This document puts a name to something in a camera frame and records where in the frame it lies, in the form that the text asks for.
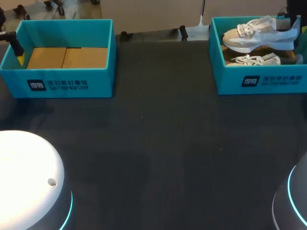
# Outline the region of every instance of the black table surface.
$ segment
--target black table surface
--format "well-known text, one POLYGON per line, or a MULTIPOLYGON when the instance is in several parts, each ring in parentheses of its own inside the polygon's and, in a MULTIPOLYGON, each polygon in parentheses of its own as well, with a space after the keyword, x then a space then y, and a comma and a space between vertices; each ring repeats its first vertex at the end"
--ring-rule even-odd
POLYGON ((271 229, 307 97, 218 96, 207 45, 120 44, 107 99, 13 99, 1 79, 0 129, 58 150, 77 230, 271 229))

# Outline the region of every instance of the shoelace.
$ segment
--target shoelace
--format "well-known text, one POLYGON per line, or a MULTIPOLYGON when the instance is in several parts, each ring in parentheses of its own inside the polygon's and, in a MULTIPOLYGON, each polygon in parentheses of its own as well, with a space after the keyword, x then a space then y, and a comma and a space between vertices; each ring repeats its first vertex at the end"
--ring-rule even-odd
POLYGON ((257 22, 258 22, 258 19, 254 19, 254 20, 249 21, 246 24, 239 24, 237 26, 239 35, 240 36, 252 35, 255 32, 259 32, 260 30, 256 27, 257 22))
POLYGON ((260 56, 249 56, 248 54, 243 57, 236 57, 232 60, 236 60, 237 63, 243 63, 245 66, 261 65, 264 60, 260 56))

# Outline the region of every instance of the glowing ring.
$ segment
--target glowing ring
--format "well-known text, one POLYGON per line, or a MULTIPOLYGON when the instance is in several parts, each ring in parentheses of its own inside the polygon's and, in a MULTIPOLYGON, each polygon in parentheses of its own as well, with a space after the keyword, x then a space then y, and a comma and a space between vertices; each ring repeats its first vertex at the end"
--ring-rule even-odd
POLYGON ((67 215, 67 217, 66 217, 66 220, 64 221, 62 227, 60 227, 59 230, 63 230, 63 229, 64 229, 64 227, 65 227, 65 225, 66 225, 66 223, 67 223, 67 221, 68 221, 68 219, 69 219, 69 216, 71 215, 71 210, 72 210, 72 192, 71 192, 71 207, 70 207, 70 209, 69 209, 69 212, 68 212, 68 215, 67 215))
POLYGON ((290 178, 291 178, 291 174, 294 170, 294 168, 291 170, 290 172, 290 175, 289 175, 289 178, 288 178, 288 195, 289 195, 289 199, 290 199, 290 202, 291 202, 291 205, 294 209, 294 211, 296 212, 297 216, 301 219, 301 221, 307 226, 307 222, 304 220, 304 218, 301 216, 301 214, 299 214, 298 210, 296 209, 295 205, 294 205, 294 202, 292 200, 292 197, 291 197, 291 193, 290 193, 290 178))

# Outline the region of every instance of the small hole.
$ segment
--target small hole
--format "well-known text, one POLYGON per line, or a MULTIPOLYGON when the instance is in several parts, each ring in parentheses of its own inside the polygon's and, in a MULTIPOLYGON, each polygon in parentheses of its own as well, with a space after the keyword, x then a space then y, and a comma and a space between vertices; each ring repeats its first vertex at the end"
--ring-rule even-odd
POLYGON ((56 186, 56 185, 57 185, 57 182, 56 182, 54 179, 50 178, 50 179, 48 180, 48 184, 49 184, 50 186, 56 186))

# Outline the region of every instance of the white sneaker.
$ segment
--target white sneaker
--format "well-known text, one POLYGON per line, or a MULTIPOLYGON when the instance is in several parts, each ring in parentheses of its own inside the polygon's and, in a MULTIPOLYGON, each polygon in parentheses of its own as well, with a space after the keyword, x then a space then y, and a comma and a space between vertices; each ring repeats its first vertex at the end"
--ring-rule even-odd
POLYGON ((252 56, 250 57, 248 54, 243 57, 236 57, 232 60, 235 60, 235 63, 230 63, 227 66, 276 66, 280 65, 280 58, 274 54, 268 54, 263 57, 260 56, 252 56))
POLYGON ((300 32, 300 18, 297 18, 288 31, 279 32, 276 27, 276 18, 265 16, 254 19, 247 24, 239 24, 236 29, 227 31, 223 42, 228 48, 240 53, 250 53, 259 46, 269 46, 277 50, 293 50, 294 41, 300 32))

